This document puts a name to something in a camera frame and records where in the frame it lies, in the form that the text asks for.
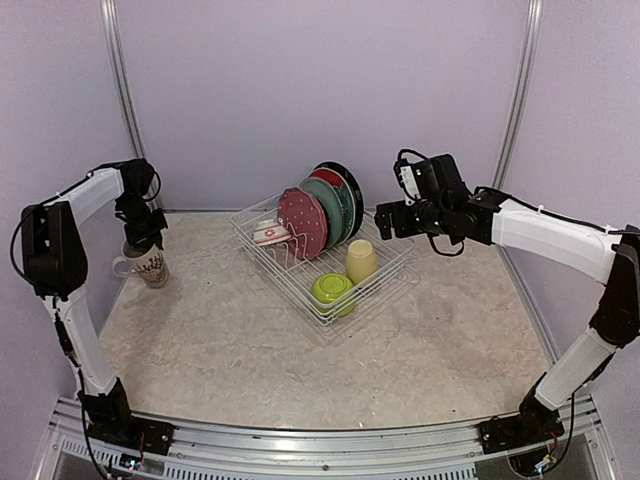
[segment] black cable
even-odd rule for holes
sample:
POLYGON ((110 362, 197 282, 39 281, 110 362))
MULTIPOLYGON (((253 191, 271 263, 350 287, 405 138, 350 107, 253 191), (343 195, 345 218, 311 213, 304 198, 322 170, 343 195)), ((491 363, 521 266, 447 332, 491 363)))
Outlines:
POLYGON ((564 215, 560 215, 560 214, 555 213, 555 212, 550 212, 549 210, 544 210, 542 208, 534 207, 530 203, 527 203, 524 200, 520 200, 519 198, 514 197, 513 195, 511 195, 509 193, 505 193, 502 190, 498 190, 497 188, 485 187, 485 186, 476 187, 475 191, 473 192, 473 195, 475 196, 480 191, 483 191, 483 190, 487 191, 487 192, 499 193, 500 195, 504 195, 509 200, 513 200, 514 202, 522 205, 525 208, 528 208, 530 210, 533 210, 533 211, 536 211, 538 213, 541 213, 542 215, 546 215, 548 217, 555 218, 556 220, 562 220, 564 222, 573 223, 574 225, 581 225, 583 227, 593 228, 594 230, 597 230, 597 231, 599 231, 601 233, 606 233, 608 235, 634 235, 634 236, 640 236, 640 232, 634 232, 634 231, 630 231, 630 230, 609 230, 609 231, 607 231, 606 228, 601 227, 600 225, 597 225, 595 223, 586 222, 584 220, 577 220, 575 218, 571 218, 571 217, 567 217, 567 216, 564 216, 564 215))
POLYGON ((441 252, 440 250, 438 250, 438 247, 436 246, 436 242, 433 240, 432 235, 427 235, 427 236, 429 237, 429 244, 431 245, 431 249, 434 252, 436 252, 438 255, 441 255, 443 257, 457 257, 458 255, 462 255, 462 253, 464 252, 464 240, 462 241, 460 250, 454 253, 447 253, 447 252, 441 252))
MULTIPOLYGON (((80 368, 78 368, 78 378, 80 379, 80 390, 82 391, 82 397, 84 400, 84 397, 86 396, 86 390, 84 385, 84 376, 82 375, 82 370, 80 370, 80 368)), ((91 463, 93 463, 94 468, 96 469, 96 471, 98 472, 102 480, 110 480, 109 477, 104 473, 104 470, 102 470, 102 467, 96 461, 96 457, 93 454, 93 449, 91 448, 91 442, 89 442, 89 433, 87 431, 87 419, 86 419, 86 411, 84 409, 84 401, 80 402, 80 409, 81 409, 81 417, 82 417, 82 432, 84 433, 84 441, 87 445, 87 450, 89 451, 89 458, 91 458, 91 463)))
POLYGON ((560 465, 564 460, 564 457, 567 456, 567 452, 569 451, 569 447, 571 446, 571 439, 573 438, 573 427, 575 426, 575 419, 576 419, 576 394, 574 392, 573 395, 571 395, 571 425, 569 426, 569 438, 567 438, 567 444, 564 446, 564 450, 562 451, 562 455, 560 455, 560 458, 548 469, 543 470, 542 475, 549 473, 555 470, 556 468, 558 468, 558 465, 560 465))
MULTIPOLYGON (((24 217, 22 217, 22 219, 20 220, 20 222, 18 223, 18 225, 16 226, 15 230, 13 231, 13 234, 11 235, 11 242, 9 243, 9 259, 11 261, 11 266, 13 267, 13 269, 15 270, 15 272, 18 274, 18 276, 20 276, 20 278, 22 278, 25 282, 27 282, 29 285, 31 285, 32 287, 35 287, 35 283, 32 282, 25 274, 24 272, 20 269, 20 267, 18 266, 18 262, 16 261, 16 257, 15 257, 15 244, 16 244, 16 240, 18 238, 18 233, 20 233, 20 230, 22 229, 22 226, 27 222, 27 220, 33 215, 33 212, 35 210, 37 210, 38 208, 43 207, 44 205, 46 205, 49 202, 53 202, 54 200, 62 197, 63 195, 66 195, 67 193, 69 193, 71 190, 73 190, 74 188, 79 187, 80 185, 82 185, 84 182, 86 182, 87 180, 89 180, 92 176, 92 174, 94 172, 96 172, 97 170, 100 170, 101 167, 96 167, 93 170, 90 170, 87 175, 85 175, 85 177, 76 182, 75 184, 71 185, 69 188, 67 188, 66 190, 57 193, 56 195, 54 195, 51 198, 48 198, 40 203, 38 203, 37 205, 34 206, 34 208, 32 208, 29 213, 27 213, 24 217)), ((157 177, 158 179, 158 190, 156 191, 155 195, 153 195, 150 198, 145 199, 145 202, 151 202, 153 200, 155 200, 156 198, 158 198, 158 195, 160 195, 160 189, 162 188, 162 180, 160 179, 160 175, 158 174, 158 172, 154 169, 153 170, 153 175, 154 177, 157 177)))
POLYGON ((540 472, 540 473, 535 472, 534 475, 523 475, 523 474, 521 474, 519 472, 515 472, 517 475, 519 475, 519 476, 521 476, 523 478, 540 478, 541 475, 544 477, 544 475, 546 475, 547 473, 552 472, 553 470, 558 468, 558 466, 564 460, 564 457, 566 457, 567 452, 569 451, 569 447, 571 446, 571 439, 573 438, 573 427, 575 426, 575 418, 576 418, 575 417, 575 413, 576 413, 575 408, 576 408, 576 394, 574 392, 573 395, 571 395, 571 426, 569 427, 569 437, 567 438, 567 443, 566 443, 566 445, 564 447, 564 450, 562 451, 562 455, 560 455, 560 458, 553 465, 551 465, 546 470, 542 470, 542 472, 540 472))
POLYGON ((80 180, 79 182, 74 183, 73 185, 71 185, 69 188, 67 188, 66 190, 55 194, 53 197, 51 198, 47 198, 46 200, 38 203, 37 205, 34 206, 34 208, 32 208, 29 213, 27 213, 24 217, 22 217, 22 219, 20 220, 20 222, 18 223, 18 225, 16 226, 16 229, 13 231, 13 234, 11 235, 11 242, 9 243, 9 258, 11 260, 11 266, 13 267, 13 269, 15 270, 15 272, 20 276, 20 278, 22 278, 25 282, 27 282, 29 285, 31 285, 32 287, 35 287, 36 285, 29 279, 27 278, 27 276, 24 274, 24 272, 22 270, 20 270, 20 268, 18 267, 18 262, 16 262, 16 257, 15 257, 15 245, 16 245, 16 239, 18 238, 18 233, 20 233, 20 230, 22 229, 22 226, 26 223, 26 221, 31 217, 31 215, 33 215, 33 212, 35 212, 38 208, 43 207, 44 205, 46 205, 49 202, 53 202, 54 200, 56 200, 57 198, 62 197, 63 195, 66 195, 67 193, 69 193, 71 190, 73 190, 76 187, 79 187, 80 185, 82 185, 84 182, 86 182, 87 180, 89 180, 91 173, 93 173, 94 170, 91 170, 89 173, 87 173, 87 175, 80 180))
MULTIPOLYGON (((402 156, 405 153, 409 153, 411 155, 415 155, 416 157, 421 158, 423 160, 429 160, 428 157, 425 157, 420 152, 416 152, 415 150, 411 150, 410 148, 403 148, 398 152, 398 156, 396 158, 396 164, 402 161, 402 156)), ((399 183, 400 183, 400 188, 402 189, 404 194, 407 196, 407 198, 409 198, 411 201, 416 202, 416 203, 418 203, 420 201, 419 198, 415 198, 413 195, 409 194, 409 192, 407 191, 407 187, 404 184, 404 182, 400 181, 399 183)))
POLYGON ((158 198, 158 195, 160 195, 160 190, 162 189, 162 180, 160 179, 160 175, 158 174, 158 172, 157 172, 157 170, 155 168, 153 169, 153 176, 158 179, 158 190, 156 190, 156 194, 153 195, 152 197, 144 199, 144 201, 147 202, 147 203, 148 202, 152 202, 156 198, 158 198))

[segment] white bowl with red design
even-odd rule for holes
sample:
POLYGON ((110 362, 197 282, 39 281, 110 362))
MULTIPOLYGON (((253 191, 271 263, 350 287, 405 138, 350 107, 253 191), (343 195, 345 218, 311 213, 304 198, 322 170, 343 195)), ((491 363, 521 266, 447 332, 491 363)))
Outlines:
POLYGON ((291 238, 289 231, 277 220, 262 220, 253 231, 253 241, 259 247, 286 242, 291 238))

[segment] mug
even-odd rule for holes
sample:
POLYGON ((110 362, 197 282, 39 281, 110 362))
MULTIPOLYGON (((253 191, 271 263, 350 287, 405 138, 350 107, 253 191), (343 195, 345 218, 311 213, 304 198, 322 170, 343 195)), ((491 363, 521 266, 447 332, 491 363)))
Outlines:
POLYGON ((113 273, 119 277, 138 275, 151 288, 160 288, 169 280, 167 262, 155 244, 145 252, 124 242, 122 256, 114 258, 112 266, 113 273), (119 270, 117 266, 120 264, 126 264, 127 270, 119 270))
POLYGON ((367 240, 351 242, 346 263, 347 277, 354 285, 361 284, 378 270, 378 257, 373 245, 367 240))

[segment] speckled surface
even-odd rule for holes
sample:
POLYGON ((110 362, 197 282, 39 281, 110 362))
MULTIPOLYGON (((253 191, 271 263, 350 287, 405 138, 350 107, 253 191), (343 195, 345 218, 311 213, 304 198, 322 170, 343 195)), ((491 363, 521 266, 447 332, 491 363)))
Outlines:
POLYGON ((133 409, 258 427, 424 425, 512 411, 547 368, 490 247, 447 259, 417 239, 385 308, 327 338, 237 247, 228 214, 168 221, 169 283, 129 278, 100 337, 133 409))

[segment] yellow cup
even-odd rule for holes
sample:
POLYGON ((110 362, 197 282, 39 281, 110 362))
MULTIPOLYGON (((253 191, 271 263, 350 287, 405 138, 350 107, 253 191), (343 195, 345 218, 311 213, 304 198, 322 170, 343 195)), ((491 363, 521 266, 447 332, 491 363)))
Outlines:
POLYGON ((378 257, 373 245, 366 240, 355 240, 347 251, 347 277, 354 285, 362 283, 378 270, 378 257))

